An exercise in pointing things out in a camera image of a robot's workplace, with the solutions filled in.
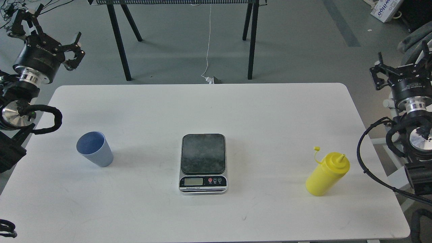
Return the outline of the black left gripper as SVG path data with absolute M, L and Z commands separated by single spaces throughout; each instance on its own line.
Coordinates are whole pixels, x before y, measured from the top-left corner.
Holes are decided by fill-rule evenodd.
M 43 8 L 44 5 L 39 4 L 34 13 L 23 9 L 17 10 L 12 16 L 12 21 L 6 25 L 6 34 L 8 37 L 24 41 L 24 47 L 13 64 L 14 71 L 20 74 L 25 68 L 34 69 L 43 74 L 48 79 L 48 84 L 50 84 L 54 81 L 61 64 L 68 71 L 77 69 L 85 56 L 85 51 L 79 45 L 81 32 L 77 32 L 73 43 L 64 46 L 51 37 L 48 37 L 45 43 L 40 40 L 45 37 L 45 33 L 37 17 L 41 14 Z M 29 28 L 35 28 L 31 35 L 26 35 L 23 26 L 24 21 Z M 74 58 L 66 60 L 66 52 L 73 52 Z

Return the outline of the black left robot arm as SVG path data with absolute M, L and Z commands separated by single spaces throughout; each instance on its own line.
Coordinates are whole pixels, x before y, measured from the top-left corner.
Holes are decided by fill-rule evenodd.
M 37 20 L 43 8 L 40 4 L 34 12 L 17 9 L 5 27 L 7 35 L 23 40 L 24 46 L 13 65 L 16 73 L 1 71 L 1 130 L 17 131 L 13 137 L 1 133 L 2 173 L 26 155 L 23 143 L 30 134 L 48 134 L 60 128 L 60 110 L 31 102 L 38 97 L 42 83 L 53 82 L 60 65 L 75 70 L 85 56 L 79 45 L 80 32 L 69 45 L 62 45 L 43 32 Z

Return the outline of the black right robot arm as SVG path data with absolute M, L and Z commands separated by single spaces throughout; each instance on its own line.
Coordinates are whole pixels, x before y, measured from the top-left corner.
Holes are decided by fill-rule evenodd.
M 369 69 L 374 87 L 381 90 L 391 89 L 396 115 L 393 118 L 382 117 L 371 124 L 362 134 L 356 148 L 358 163 L 363 172 L 371 179 L 404 197 L 419 203 L 431 205 L 425 198 L 431 195 L 431 48 L 426 40 L 421 42 L 421 51 L 417 60 L 400 67 L 384 64 L 381 53 L 375 66 Z M 369 132 L 385 125 L 389 129 L 385 145 L 398 158 L 406 159 L 403 166 L 413 193 L 397 189 L 383 182 L 366 167 L 362 161 L 360 148 Z

